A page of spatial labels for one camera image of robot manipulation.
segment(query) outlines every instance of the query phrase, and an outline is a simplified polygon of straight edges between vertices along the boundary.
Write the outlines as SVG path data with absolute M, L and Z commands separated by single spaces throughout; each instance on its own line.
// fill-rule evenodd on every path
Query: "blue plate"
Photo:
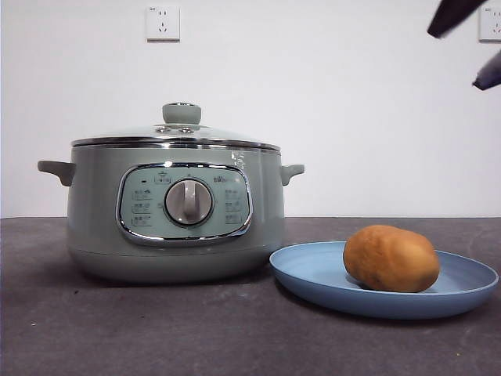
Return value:
M 351 278 L 343 263 L 345 241 L 307 243 L 270 256 L 277 280 L 315 304 L 357 315 L 387 319 L 431 319 L 463 313 L 485 302 L 499 277 L 471 258 L 437 251 L 437 281 L 419 293 L 368 290 Z

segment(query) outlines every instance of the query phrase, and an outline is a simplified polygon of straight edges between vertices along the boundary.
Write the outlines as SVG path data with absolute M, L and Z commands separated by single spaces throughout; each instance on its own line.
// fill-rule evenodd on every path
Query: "pot base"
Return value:
M 204 255 L 121 256 L 68 248 L 85 272 L 111 280 L 180 284 L 232 277 L 264 265 L 277 246 Z

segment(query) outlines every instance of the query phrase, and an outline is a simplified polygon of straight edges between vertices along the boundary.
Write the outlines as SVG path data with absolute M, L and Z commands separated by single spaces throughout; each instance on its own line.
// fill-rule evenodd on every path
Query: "mint green pot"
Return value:
M 212 280 L 265 264 L 283 245 L 283 186 L 304 166 L 282 166 L 277 146 L 198 125 L 198 106 L 163 110 L 166 124 L 74 141 L 71 163 L 38 162 L 69 186 L 72 259 L 137 283 Z

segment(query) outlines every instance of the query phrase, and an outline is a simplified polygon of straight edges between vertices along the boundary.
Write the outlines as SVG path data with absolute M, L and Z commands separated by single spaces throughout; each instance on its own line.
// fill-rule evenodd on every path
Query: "control panel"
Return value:
M 122 178 L 117 221 L 132 240 L 212 239 L 244 233 L 252 200 L 243 172 L 229 165 L 143 164 Z

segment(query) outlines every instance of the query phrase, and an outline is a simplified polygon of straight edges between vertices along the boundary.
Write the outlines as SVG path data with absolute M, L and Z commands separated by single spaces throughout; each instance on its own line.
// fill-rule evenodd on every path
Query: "silver knob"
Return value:
M 165 208 L 175 222 L 185 226 L 196 225 L 211 212 L 211 193 L 203 183 L 184 179 L 167 192 Z

